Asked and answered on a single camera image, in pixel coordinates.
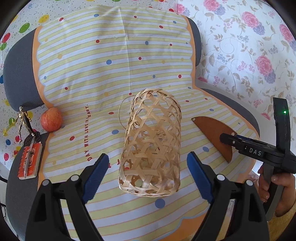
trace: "red notebook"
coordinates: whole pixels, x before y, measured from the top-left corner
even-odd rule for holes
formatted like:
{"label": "red notebook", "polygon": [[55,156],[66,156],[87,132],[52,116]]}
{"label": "red notebook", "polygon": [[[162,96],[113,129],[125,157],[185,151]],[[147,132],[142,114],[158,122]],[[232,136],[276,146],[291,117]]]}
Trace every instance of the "red notebook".
{"label": "red notebook", "polygon": [[[22,157],[20,160],[20,166],[18,170],[17,177],[20,180],[25,179],[24,178],[24,167],[26,163],[26,155],[30,149],[30,146],[25,146],[24,151],[22,153]],[[32,147],[32,152],[31,152],[31,157],[30,157],[30,162],[29,162],[29,167],[28,167],[28,174],[26,179],[34,178],[37,176],[38,172],[38,166],[39,166],[39,161],[40,161],[40,155],[42,151],[42,144],[41,142],[35,143]]]}

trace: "pink flower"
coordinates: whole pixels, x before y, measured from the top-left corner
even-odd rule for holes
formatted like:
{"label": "pink flower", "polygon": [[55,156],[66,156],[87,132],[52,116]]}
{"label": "pink flower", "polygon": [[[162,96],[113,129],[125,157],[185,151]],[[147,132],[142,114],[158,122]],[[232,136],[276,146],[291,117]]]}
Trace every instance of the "pink flower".
{"label": "pink flower", "polygon": [[255,28],[259,24],[259,20],[256,18],[256,16],[250,12],[244,12],[242,14],[242,20],[251,28]]}
{"label": "pink flower", "polygon": [[216,0],[205,0],[204,6],[209,11],[215,11],[220,4]]}
{"label": "pink flower", "polygon": [[270,60],[266,56],[260,56],[256,59],[256,65],[259,69],[260,74],[269,75],[272,71],[272,65]]}
{"label": "pink flower", "polygon": [[286,25],[281,24],[279,26],[279,30],[281,31],[281,34],[285,40],[287,40],[288,42],[291,42],[293,40],[293,35],[291,34],[290,30],[287,28]]}
{"label": "pink flower", "polygon": [[177,4],[177,13],[180,13],[180,14],[182,14],[183,12],[184,12],[184,10],[185,10],[185,7],[182,5],[182,4]]}
{"label": "pink flower", "polygon": [[270,120],[270,116],[267,113],[261,113],[266,119]]}
{"label": "pink flower", "polygon": [[204,77],[199,76],[197,79],[200,80],[200,81],[202,81],[202,82],[206,82],[207,83],[207,79],[205,79]]}

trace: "gray fabric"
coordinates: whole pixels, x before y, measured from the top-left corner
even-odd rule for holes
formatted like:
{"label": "gray fabric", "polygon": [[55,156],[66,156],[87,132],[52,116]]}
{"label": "gray fabric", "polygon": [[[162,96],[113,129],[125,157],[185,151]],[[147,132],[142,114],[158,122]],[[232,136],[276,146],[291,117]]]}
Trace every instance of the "gray fabric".
{"label": "gray fabric", "polygon": [[[49,133],[44,133],[41,135],[41,157],[43,156],[45,142],[48,138],[48,135]],[[38,176],[27,180],[19,180],[17,177],[23,150],[24,146],[16,155],[10,169],[6,187],[6,210],[13,229],[17,232],[22,240],[25,240],[27,220],[37,193]]]}
{"label": "gray fabric", "polygon": [[198,27],[196,26],[195,22],[192,19],[187,18],[192,30],[194,45],[195,45],[195,66],[198,66],[200,63],[200,58],[202,56],[202,43],[200,38],[200,32]]}
{"label": "gray fabric", "polygon": [[33,73],[32,49],[35,30],[21,38],[9,51],[4,62],[3,82],[10,106],[19,111],[32,110],[44,103],[41,100]]}
{"label": "gray fabric", "polygon": [[204,89],[204,91],[208,92],[209,94],[213,95],[220,101],[224,102],[226,105],[228,105],[230,108],[234,109],[237,113],[239,113],[243,118],[245,118],[258,132],[258,135],[260,136],[260,129],[258,122],[256,121],[255,117],[251,114],[250,111],[248,111],[246,108],[242,107],[239,103],[236,101],[217,93],[213,90]]}

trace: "apple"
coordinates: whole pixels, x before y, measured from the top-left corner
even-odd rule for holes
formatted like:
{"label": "apple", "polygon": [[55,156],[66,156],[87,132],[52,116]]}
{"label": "apple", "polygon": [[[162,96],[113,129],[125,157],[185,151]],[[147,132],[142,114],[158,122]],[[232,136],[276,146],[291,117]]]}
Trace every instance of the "apple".
{"label": "apple", "polygon": [[44,130],[53,132],[61,128],[63,117],[58,108],[52,107],[42,114],[40,121]]}

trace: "woven bamboo basket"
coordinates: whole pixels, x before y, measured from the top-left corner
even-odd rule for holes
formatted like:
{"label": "woven bamboo basket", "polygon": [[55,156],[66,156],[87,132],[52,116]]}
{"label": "woven bamboo basket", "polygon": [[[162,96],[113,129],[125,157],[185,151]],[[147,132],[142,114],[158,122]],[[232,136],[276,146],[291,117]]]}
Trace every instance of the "woven bamboo basket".
{"label": "woven bamboo basket", "polygon": [[145,89],[131,104],[118,182],[137,196],[169,196],[180,186],[181,110],[173,95]]}

